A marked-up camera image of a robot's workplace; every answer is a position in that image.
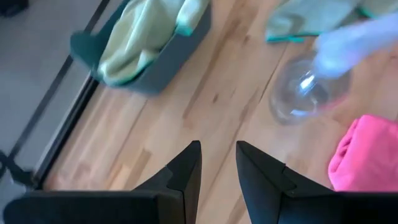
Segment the hardwood floorboard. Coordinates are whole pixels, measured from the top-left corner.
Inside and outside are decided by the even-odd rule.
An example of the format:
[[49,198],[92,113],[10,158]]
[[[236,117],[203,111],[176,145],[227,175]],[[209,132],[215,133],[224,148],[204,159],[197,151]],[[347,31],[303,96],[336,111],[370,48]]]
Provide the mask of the hardwood floorboard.
[[157,97],[100,86],[52,169],[48,189],[133,189],[192,140],[202,145],[197,223],[250,223],[235,163],[235,142],[257,146],[327,187],[326,169],[350,123],[365,113],[398,120],[398,48],[353,71],[347,99],[295,126],[281,126],[269,95],[282,66],[310,50],[267,44],[278,0],[213,1],[213,24],[190,60]]

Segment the black boot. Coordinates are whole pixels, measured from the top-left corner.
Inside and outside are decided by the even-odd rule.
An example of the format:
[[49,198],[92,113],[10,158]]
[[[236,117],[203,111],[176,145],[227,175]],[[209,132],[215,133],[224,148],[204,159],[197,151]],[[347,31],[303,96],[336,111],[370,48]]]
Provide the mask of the black boot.
[[28,6],[29,0],[0,0],[0,16],[15,16]]

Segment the light green cloth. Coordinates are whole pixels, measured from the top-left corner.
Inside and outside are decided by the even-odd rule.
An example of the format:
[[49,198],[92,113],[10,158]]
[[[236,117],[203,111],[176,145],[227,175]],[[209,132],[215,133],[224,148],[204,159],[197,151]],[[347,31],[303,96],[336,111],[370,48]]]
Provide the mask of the light green cloth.
[[177,16],[176,33],[191,35],[210,0],[185,0]]
[[103,81],[112,86],[123,85],[140,74],[173,35],[178,16],[182,30],[193,30],[208,0],[187,1],[131,0],[114,25],[99,60],[98,74]]
[[379,16],[398,9],[398,0],[282,0],[267,22],[266,41],[302,42],[302,36],[355,21],[360,16],[357,9]]

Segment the clear plastic bottle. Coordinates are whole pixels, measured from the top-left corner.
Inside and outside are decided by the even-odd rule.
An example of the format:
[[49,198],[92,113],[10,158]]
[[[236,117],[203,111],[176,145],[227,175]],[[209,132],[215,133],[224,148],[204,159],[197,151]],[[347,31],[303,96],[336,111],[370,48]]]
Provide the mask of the clear plastic bottle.
[[281,124],[296,124],[344,100],[351,72],[322,78],[313,66],[315,52],[290,60],[282,69],[270,97],[270,109]]
[[351,69],[398,40],[398,12],[321,34],[316,52],[290,60],[279,74],[270,109],[282,124],[295,124],[344,100]]

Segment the pink towel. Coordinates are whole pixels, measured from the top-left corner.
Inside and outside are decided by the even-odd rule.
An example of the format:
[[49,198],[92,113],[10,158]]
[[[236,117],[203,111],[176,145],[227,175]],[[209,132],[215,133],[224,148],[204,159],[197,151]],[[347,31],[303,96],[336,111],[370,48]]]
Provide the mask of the pink towel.
[[398,124],[370,115],[355,120],[328,173],[336,191],[398,191]]

